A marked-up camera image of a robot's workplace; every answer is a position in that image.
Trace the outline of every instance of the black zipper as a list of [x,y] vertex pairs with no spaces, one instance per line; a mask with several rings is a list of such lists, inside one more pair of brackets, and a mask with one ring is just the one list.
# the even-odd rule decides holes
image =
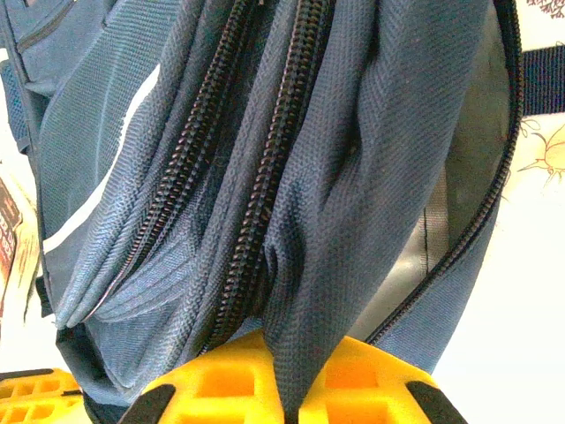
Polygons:
[[509,80],[509,131],[508,138],[502,151],[502,158],[485,198],[478,211],[467,225],[455,246],[441,259],[436,267],[412,291],[387,319],[365,341],[370,345],[379,343],[383,337],[404,314],[409,312],[414,304],[426,293],[433,281],[445,274],[464,254],[475,238],[480,234],[487,220],[494,212],[494,206],[501,197],[502,188],[509,175],[512,156],[516,149],[516,139],[520,130],[520,120],[524,111],[524,67],[520,42],[520,27],[516,0],[494,0],[499,26],[501,28],[506,67]]
[[167,236],[206,170],[217,147],[216,133],[226,98],[233,85],[238,59],[245,46],[257,0],[236,0],[206,76],[180,134],[147,216],[116,277],[107,287],[87,320],[104,300],[151,256]]
[[249,314],[265,267],[262,245],[278,186],[298,136],[328,42],[335,0],[298,0],[275,110],[252,194],[201,352],[226,342]]
[[59,28],[61,22],[63,22],[64,17],[67,16],[67,13],[69,13],[71,8],[74,6],[74,3],[75,0],[71,0],[52,20],[47,23],[47,25],[42,26],[41,29],[22,39],[17,45],[18,53],[23,53],[24,50],[29,49],[34,44],[46,39],[51,34],[53,34],[55,30]]

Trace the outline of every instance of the zipper teeth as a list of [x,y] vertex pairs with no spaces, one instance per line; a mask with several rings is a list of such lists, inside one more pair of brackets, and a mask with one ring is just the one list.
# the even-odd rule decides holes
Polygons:
[[444,256],[443,260],[418,285],[407,299],[393,311],[388,318],[366,339],[370,345],[375,345],[402,316],[424,295],[430,283],[443,275],[463,254],[468,245],[478,236],[486,220],[493,213],[493,206],[500,199],[502,188],[508,177],[512,156],[516,150],[516,140],[519,123],[524,111],[524,69],[521,51],[520,27],[515,0],[495,0],[494,5],[501,27],[502,41],[506,55],[506,66],[509,76],[510,116],[508,139],[502,151],[495,177],[470,224],[465,228],[453,249]]
[[256,0],[236,0],[222,31],[214,57],[192,106],[185,127],[169,159],[147,217],[117,276],[109,284],[88,319],[103,301],[149,256],[167,236],[191,194],[208,169],[217,146],[217,129],[230,90],[242,40],[252,21]]
[[244,320],[265,265],[262,244],[276,191],[292,144],[304,121],[323,51],[332,0],[299,0],[271,126],[245,217],[216,308],[215,323],[201,352],[227,341]]
[[67,16],[67,13],[69,13],[74,4],[75,0],[70,1],[47,25],[43,26],[38,31],[35,31],[33,34],[30,34],[26,38],[21,40],[17,46],[18,53],[23,53],[24,50],[29,49],[34,44],[40,42],[41,40],[44,40],[45,38],[53,34],[53,32],[59,27],[59,25],[61,25],[64,17]]

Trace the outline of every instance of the blue backpack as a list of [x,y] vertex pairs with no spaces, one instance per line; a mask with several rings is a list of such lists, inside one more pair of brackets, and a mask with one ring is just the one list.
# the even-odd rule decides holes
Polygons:
[[3,0],[45,314],[93,416],[262,328],[288,420],[346,334],[432,371],[524,106],[514,0]]

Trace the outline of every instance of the zipper track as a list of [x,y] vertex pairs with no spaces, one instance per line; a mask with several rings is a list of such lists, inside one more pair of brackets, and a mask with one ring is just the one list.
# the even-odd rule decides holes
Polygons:
[[104,300],[151,255],[169,233],[178,214],[209,168],[217,147],[216,130],[245,45],[256,0],[236,0],[196,96],[185,128],[169,159],[147,216],[117,276],[91,310],[87,320]]
[[508,139],[502,151],[502,158],[485,198],[482,200],[478,211],[463,234],[457,240],[455,246],[443,257],[438,265],[426,278],[414,289],[414,291],[400,304],[387,319],[369,336],[365,341],[370,345],[376,345],[383,337],[426,293],[434,279],[442,276],[454,265],[457,260],[467,251],[469,245],[479,235],[485,226],[487,219],[493,214],[494,205],[500,199],[502,188],[509,175],[512,156],[516,149],[520,120],[524,112],[524,68],[523,55],[520,41],[520,28],[516,0],[494,0],[496,14],[501,28],[502,42],[506,56],[506,67],[508,70],[509,92],[510,92],[510,115]]
[[304,122],[333,18],[335,0],[299,0],[263,156],[247,204],[214,327],[201,352],[226,342],[249,312],[265,266],[262,245],[292,144]]
[[67,13],[69,13],[69,11],[71,10],[71,8],[74,6],[76,0],[72,0],[70,1],[63,9],[61,9],[61,11],[51,20],[49,21],[45,26],[43,26],[42,28],[40,28],[39,30],[35,31],[34,33],[28,35],[26,38],[22,39],[18,45],[17,45],[17,50],[18,53],[23,53],[25,50],[29,49],[30,47],[32,47],[34,44],[40,42],[41,40],[46,39],[47,37],[49,37],[51,34],[53,34],[55,32],[55,30],[57,28],[59,28],[59,25],[61,25],[61,22],[63,22],[63,19],[65,16],[67,16]]

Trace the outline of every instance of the yellow plastic object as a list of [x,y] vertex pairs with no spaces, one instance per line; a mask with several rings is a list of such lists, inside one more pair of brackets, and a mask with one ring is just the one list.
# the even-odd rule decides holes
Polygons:
[[91,423],[72,375],[47,371],[0,380],[0,424]]
[[[429,423],[406,388],[425,372],[368,344],[346,337],[316,378],[300,424]],[[219,347],[149,386],[176,391],[160,424],[284,424],[273,357],[260,332]]]

